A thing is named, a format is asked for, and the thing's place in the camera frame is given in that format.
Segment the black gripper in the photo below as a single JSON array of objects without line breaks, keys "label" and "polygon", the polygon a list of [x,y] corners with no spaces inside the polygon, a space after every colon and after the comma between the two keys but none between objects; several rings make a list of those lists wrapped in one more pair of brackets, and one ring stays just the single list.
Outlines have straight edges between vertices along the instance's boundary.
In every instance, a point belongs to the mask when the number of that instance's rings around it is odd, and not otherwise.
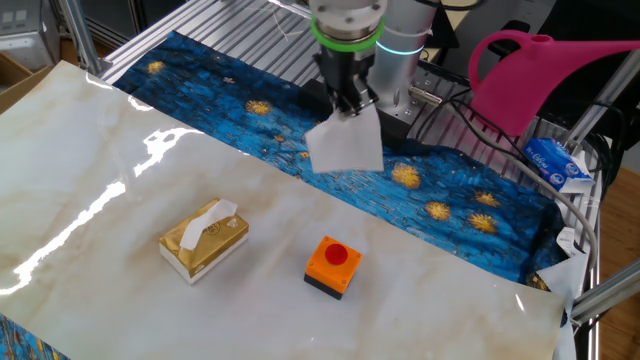
[{"label": "black gripper", "polygon": [[337,113],[350,116],[352,106],[347,100],[355,100],[356,96],[355,114],[360,114],[379,100],[375,91],[367,83],[369,69],[374,65],[374,53],[372,49],[340,52],[322,48],[314,55],[314,61],[324,79],[327,94],[334,100],[333,105]]}]

